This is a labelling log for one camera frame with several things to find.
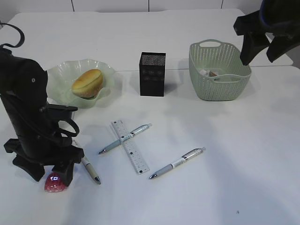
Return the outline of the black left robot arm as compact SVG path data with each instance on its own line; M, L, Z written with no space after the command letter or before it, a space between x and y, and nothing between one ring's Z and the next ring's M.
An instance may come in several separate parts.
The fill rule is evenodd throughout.
M10 50L0 52L0 98L17 137L4 148L15 153L12 163L26 171L35 181L53 166L62 183L69 186L74 165L84 156L82 148L72 145L79 127L71 119L77 107L47 102L48 74L34 60L19 58Z

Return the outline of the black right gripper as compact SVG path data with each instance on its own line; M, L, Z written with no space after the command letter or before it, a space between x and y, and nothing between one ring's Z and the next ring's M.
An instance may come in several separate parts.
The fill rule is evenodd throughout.
M267 58L274 62L300 45L300 2L264 0L259 10L237 17L233 27L238 36L244 35L240 53L244 66L267 47Z

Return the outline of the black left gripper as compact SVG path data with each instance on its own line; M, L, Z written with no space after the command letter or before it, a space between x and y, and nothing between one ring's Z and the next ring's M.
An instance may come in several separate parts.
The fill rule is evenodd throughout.
M84 156L83 149L72 143L60 147L36 132L17 132L17 138L9 139L4 149L7 153L15 153L13 165L23 169L37 182L45 174L44 165L54 165L52 171L58 174L66 187L73 180L74 164L80 163Z

